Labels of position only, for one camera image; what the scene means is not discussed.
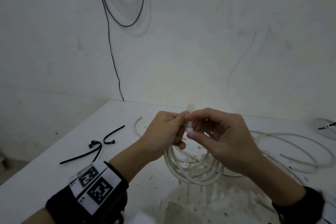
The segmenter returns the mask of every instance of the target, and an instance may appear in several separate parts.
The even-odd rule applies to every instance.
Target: white table
[[[174,107],[109,101],[0,186],[0,222],[20,223],[42,208],[53,194],[67,185],[68,179],[73,174],[91,163],[95,153],[64,165],[59,165],[59,162],[88,152],[91,140],[102,142],[108,133],[126,125],[108,138],[108,141],[115,139],[115,144],[103,145],[100,159],[111,159],[138,139],[132,130],[134,121],[140,116],[143,117],[137,124],[139,132],[143,133],[145,127],[160,110],[183,111],[181,108]],[[310,124],[252,116],[244,118],[251,130],[292,132],[310,136],[336,152],[336,141],[318,135]],[[319,161],[328,161],[328,155],[319,146],[301,138],[288,138],[309,150]],[[260,145],[287,165],[289,162],[280,157],[279,153],[286,152],[287,155],[309,160],[299,150],[275,139],[262,140]],[[197,147],[191,140],[187,140],[187,151],[199,155],[205,153],[204,149]],[[303,180],[308,180],[308,186],[320,187],[336,195],[335,171],[336,168],[333,167],[321,169],[317,174],[298,173],[298,175]],[[246,220],[250,223],[259,221],[276,223],[275,214],[253,202],[253,195],[258,193],[260,193],[258,188],[247,178],[222,177],[218,184],[206,188],[180,184],[170,173],[162,157],[146,166],[130,183],[126,213],[132,214],[141,209],[163,223],[165,210],[169,205],[168,211],[176,211],[177,208],[187,212],[189,222],[208,223],[209,220],[214,223],[216,220],[227,219],[242,223],[246,223]]]

